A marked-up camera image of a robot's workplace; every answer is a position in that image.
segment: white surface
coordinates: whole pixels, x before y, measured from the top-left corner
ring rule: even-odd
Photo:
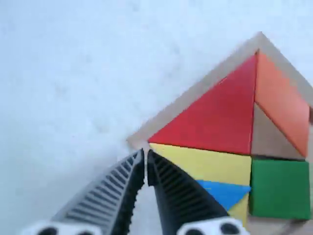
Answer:
[[[1,233],[52,216],[257,31],[310,80],[311,2],[0,0]],[[153,190],[138,199],[131,234],[160,235]]]

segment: yellow piece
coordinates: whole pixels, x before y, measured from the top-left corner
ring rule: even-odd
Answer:
[[[250,185],[251,157],[150,143],[151,148],[195,180]]]
[[[248,215],[248,201],[249,201],[249,194],[247,193],[243,197],[243,199],[241,199],[236,205],[234,205],[228,211],[231,217],[241,220],[244,227],[246,227],[246,219]]]

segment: wooden block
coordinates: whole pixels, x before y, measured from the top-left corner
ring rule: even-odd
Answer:
[[[257,104],[254,104],[253,119],[252,155],[304,159]]]
[[[246,194],[244,198],[234,205],[229,211],[229,215],[234,217],[235,219],[241,220],[243,226],[246,227],[247,215],[248,215],[248,201],[249,194]]]
[[[311,202],[311,212],[313,212],[313,163],[309,164],[310,169],[310,202]]]
[[[155,133],[149,142],[250,154],[256,55]]]
[[[255,100],[266,115],[306,157],[309,137],[309,106],[296,87],[263,53],[259,53]]]
[[[150,143],[151,148],[196,180],[250,185],[251,157]]]
[[[307,162],[253,159],[251,187],[251,215],[310,219]]]
[[[254,37],[244,42],[240,47],[220,62],[208,75],[185,91],[174,102],[161,110],[155,117],[144,123],[139,130],[127,138],[131,147],[138,149],[142,140],[147,140],[153,134],[162,129],[172,119],[177,117],[183,110],[204,95],[209,89],[234,71],[239,65],[253,56],[263,41],[264,35],[258,32]]]

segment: green square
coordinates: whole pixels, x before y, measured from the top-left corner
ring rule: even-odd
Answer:
[[[309,164],[252,160],[249,207],[253,216],[310,219]]]

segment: beige triangle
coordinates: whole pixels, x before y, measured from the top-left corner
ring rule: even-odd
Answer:
[[[256,103],[254,104],[251,153],[252,155],[304,160],[304,157]]]

